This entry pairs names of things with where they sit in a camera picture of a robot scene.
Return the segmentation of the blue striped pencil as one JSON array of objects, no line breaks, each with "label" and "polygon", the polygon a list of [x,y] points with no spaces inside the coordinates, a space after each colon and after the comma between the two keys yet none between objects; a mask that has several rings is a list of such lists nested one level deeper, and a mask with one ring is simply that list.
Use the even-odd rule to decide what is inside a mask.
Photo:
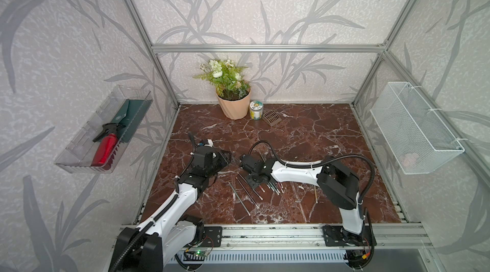
[{"label": "blue striped pencil", "polygon": [[262,197],[262,196],[261,196],[261,195],[260,195],[258,192],[256,192],[256,191],[255,191],[255,190],[254,190],[254,189],[251,187],[251,185],[250,185],[250,184],[249,184],[249,183],[246,181],[245,177],[244,177],[244,176],[243,176],[241,173],[239,173],[238,175],[239,175],[239,177],[240,177],[240,178],[241,178],[241,179],[242,179],[242,180],[243,180],[243,181],[246,183],[246,185],[247,185],[247,186],[250,188],[250,190],[251,190],[251,191],[252,191],[252,192],[253,192],[253,193],[254,193],[254,194],[255,194],[255,195],[256,195],[256,196],[257,196],[257,197],[258,197],[258,198],[261,200],[261,201],[263,201],[263,200],[264,200],[264,198],[263,198],[263,197]]}]

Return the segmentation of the dark blue pencil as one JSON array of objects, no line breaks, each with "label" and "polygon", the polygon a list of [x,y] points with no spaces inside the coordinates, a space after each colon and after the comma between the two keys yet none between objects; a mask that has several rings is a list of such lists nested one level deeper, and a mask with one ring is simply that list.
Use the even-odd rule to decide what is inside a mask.
[{"label": "dark blue pencil", "polygon": [[242,182],[240,181],[240,179],[238,179],[238,176],[236,177],[237,181],[238,181],[238,184],[242,187],[242,189],[244,190],[245,194],[248,196],[249,200],[253,203],[253,205],[255,206],[255,208],[259,208],[258,204],[256,203],[256,201],[254,200],[254,198],[251,196],[251,194],[246,190],[245,186],[242,184]]}]

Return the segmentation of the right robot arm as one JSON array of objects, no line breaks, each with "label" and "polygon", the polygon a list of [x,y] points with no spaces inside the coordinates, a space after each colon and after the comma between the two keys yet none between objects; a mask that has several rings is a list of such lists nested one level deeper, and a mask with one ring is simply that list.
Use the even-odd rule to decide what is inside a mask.
[{"label": "right robot arm", "polygon": [[320,188],[340,211],[341,232],[360,236],[364,227],[361,205],[371,185],[361,190],[359,176],[341,162],[344,158],[349,156],[317,162],[290,162],[277,157],[263,161],[243,154],[240,168],[247,172],[245,180],[252,189],[263,183],[275,186],[283,182],[305,183]]}]

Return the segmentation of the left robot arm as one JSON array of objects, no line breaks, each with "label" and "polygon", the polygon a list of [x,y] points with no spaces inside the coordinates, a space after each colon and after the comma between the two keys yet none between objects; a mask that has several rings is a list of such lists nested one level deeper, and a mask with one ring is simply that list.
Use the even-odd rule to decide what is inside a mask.
[{"label": "left robot arm", "polygon": [[208,188],[209,180],[231,162],[230,151],[209,143],[194,145],[191,160],[176,177],[167,200],[140,225],[121,231],[108,270],[163,271],[182,247],[198,243],[202,222],[181,217]]}]

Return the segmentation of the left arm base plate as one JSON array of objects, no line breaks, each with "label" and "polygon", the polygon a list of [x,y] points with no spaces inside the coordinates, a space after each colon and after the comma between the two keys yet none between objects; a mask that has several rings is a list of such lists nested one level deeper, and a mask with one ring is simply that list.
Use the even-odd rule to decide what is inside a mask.
[{"label": "left arm base plate", "polygon": [[221,226],[203,226],[198,227],[196,231],[193,246],[204,248],[220,247],[223,238],[223,227]]}]

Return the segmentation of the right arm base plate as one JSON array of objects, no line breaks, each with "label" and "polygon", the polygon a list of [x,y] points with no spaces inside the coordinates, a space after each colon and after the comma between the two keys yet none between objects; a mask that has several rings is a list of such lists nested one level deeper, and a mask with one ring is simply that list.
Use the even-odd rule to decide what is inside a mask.
[{"label": "right arm base plate", "polygon": [[322,236],[325,246],[377,246],[374,232],[369,225],[364,225],[361,234],[353,234],[344,230],[342,226],[324,225]]}]

